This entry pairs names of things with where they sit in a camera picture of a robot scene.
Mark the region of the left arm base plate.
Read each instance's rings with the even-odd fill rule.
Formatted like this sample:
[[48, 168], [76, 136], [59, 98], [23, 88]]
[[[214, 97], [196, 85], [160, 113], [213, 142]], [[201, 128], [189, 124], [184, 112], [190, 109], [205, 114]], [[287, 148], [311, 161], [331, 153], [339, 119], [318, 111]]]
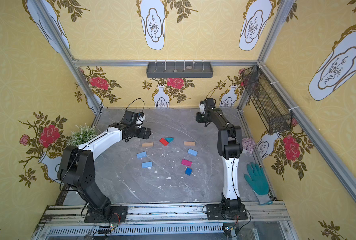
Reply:
[[101, 211], [88, 207], [84, 223], [123, 223], [127, 213], [127, 206], [106, 206]]

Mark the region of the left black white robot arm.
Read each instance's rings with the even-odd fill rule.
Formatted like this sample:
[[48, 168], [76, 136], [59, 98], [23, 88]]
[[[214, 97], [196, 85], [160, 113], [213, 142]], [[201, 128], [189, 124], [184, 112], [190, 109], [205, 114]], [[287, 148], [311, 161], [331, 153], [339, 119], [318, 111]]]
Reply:
[[95, 160], [122, 140], [128, 141], [133, 137], [147, 140], [150, 135], [150, 128], [114, 123], [92, 140], [77, 147], [66, 147], [61, 158], [58, 179], [78, 192], [92, 212], [109, 218], [112, 214], [111, 201], [95, 182]]

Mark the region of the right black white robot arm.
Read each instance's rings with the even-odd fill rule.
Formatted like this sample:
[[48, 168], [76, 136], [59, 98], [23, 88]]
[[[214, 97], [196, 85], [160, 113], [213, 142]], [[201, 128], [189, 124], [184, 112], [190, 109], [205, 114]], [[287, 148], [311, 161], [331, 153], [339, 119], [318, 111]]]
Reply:
[[215, 124], [218, 129], [217, 150], [223, 163], [223, 189], [221, 210], [224, 215], [239, 213], [242, 209], [238, 190], [238, 163], [242, 154], [242, 132], [240, 126], [232, 124], [219, 108], [199, 105], [196, 121], [208, 126]]

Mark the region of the teal triangular block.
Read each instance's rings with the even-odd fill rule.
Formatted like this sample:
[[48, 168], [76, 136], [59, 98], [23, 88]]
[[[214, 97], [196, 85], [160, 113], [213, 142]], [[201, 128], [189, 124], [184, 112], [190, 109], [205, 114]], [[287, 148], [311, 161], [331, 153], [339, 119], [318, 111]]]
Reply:
[[165, 140], [166, 140], [168, 143], [171, 143], [171, 142], [174, 140], [174, 138], [172, 138], [172, 137], [166, 137]]

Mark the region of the natural wood block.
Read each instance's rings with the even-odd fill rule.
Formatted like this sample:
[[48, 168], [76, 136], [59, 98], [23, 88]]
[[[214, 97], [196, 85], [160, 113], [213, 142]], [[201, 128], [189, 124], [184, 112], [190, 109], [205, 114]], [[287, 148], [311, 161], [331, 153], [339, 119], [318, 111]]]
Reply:
[[143, 148], [150, 148], [150, 147], [153, 147], [153, 146], [154, 146], [154, 143], [143, 143], [142, 144]]
[[184, 142], [184, 145], [185, 145], [185, 146], [195, 146], [195, 142], [188, 142], [188, 141], [185, 141], [185, 142]]

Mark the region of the red rectangular block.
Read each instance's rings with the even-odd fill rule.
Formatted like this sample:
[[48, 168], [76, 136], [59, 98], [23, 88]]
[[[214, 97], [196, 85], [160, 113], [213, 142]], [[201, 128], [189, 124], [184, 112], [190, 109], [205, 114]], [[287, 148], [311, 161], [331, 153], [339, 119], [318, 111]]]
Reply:
[[169, 142], [164, 138], [160, 139], [160, 143], [163, 144], [164, 146], [167, 146], [169, 144]]

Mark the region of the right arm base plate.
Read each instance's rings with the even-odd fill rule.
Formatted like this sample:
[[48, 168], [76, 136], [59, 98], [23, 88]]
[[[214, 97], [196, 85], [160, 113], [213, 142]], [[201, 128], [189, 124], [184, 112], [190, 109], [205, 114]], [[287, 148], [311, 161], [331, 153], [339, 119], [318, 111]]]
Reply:
[[226, 207], [223, 204], [208, 204], [206, 209], [207, 219], [209, 221], [220, 220], [247, 220], [248, 214], [244, 204], [236, 207]]

